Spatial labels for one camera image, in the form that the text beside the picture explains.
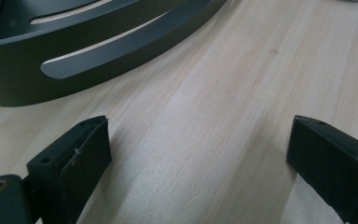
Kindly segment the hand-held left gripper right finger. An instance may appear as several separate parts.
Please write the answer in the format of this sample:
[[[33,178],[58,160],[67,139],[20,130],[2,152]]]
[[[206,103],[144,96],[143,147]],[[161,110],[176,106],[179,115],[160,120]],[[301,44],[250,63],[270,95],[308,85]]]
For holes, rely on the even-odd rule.
[[[295,116],[286,161],[348,224],[358,224],[358,140]]]

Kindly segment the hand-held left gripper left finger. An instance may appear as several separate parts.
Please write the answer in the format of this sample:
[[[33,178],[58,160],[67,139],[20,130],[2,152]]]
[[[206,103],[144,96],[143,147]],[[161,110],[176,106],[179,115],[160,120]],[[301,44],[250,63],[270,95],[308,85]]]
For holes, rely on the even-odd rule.
[[[112,161],[108,119],[86,119],[27,163],[44,224],[75,224]]]

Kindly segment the dark slotted basket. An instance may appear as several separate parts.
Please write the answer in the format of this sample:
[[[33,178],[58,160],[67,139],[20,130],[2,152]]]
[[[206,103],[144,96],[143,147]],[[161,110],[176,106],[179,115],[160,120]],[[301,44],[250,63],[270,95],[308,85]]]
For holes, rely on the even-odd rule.
[[[0,106],[38,104],[172,48],[227,0],[0,0]]]

